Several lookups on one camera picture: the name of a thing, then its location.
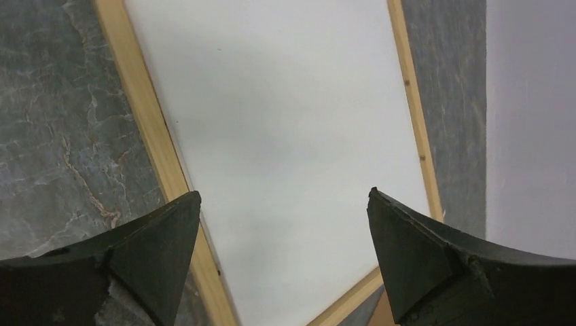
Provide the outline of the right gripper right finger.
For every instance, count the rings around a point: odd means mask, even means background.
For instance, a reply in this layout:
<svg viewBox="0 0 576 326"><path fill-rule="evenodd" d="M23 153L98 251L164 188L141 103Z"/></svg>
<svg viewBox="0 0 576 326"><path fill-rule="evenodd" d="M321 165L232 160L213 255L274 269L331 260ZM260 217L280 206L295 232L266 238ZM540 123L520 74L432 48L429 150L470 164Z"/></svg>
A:
<svg viewBox="0 0 576 326"><path fill-rule="evenodd" d="M367 215L396 324L575 324L574 260L477 238L376 188Z"/></svg>

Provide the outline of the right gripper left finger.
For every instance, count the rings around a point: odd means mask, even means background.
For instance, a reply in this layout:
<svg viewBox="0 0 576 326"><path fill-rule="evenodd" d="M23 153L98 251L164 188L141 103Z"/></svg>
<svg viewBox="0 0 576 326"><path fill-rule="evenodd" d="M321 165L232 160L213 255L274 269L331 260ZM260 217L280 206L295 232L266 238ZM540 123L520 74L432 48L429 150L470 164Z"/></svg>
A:
<svg viewBox="0 0 576 326"><path fill-rule="evenodd" d="M138 219L38 257L1 262L2 325L95 325L118 284L154 325L172 325L200 225L187 192Z"/></svg>

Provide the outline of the brown backing board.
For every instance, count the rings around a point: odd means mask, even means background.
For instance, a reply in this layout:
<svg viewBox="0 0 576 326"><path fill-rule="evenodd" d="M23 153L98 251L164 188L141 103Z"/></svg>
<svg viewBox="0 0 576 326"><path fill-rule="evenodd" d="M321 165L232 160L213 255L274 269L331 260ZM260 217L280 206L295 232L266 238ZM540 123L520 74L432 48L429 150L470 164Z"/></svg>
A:
<svg viewBox="0 0 576 326"><path fill-rule="evenodd" d="M396 326L386 291L383 291L367 326Z"/></svg>

